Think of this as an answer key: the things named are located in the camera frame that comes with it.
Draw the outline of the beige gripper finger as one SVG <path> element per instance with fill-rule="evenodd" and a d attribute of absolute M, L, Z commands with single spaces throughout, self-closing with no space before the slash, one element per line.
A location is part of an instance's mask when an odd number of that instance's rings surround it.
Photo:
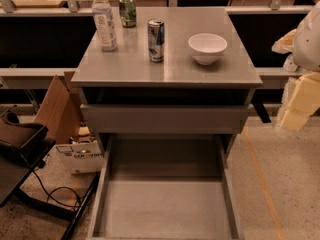
<path fill-rule="evenodd" d="M 297 132 L 320 108 L 320 73 L 290 77 L 276 117 L 277 132 Z"/>
<path fill-rule="evenodd" d="M 278 39 L 272 46 L 271 50 L 279 54 L 291 53 L 293 51 L 293 40 L 296 30 L 293 29 Z"/>

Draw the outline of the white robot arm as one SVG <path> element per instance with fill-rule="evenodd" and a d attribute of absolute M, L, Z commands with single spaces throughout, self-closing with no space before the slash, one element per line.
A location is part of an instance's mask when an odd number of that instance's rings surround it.
<path fill-rule="evenodd" d="M 283 65 L 285 70 L 300 67 L 307 71 L 298 79 L 290 78 L 283 92 L 276 130 L 289 135 L 299 131 L 320 108 L 320 2 L 296 29 L 278 39 L 272 50 L 290 53 Z"/>

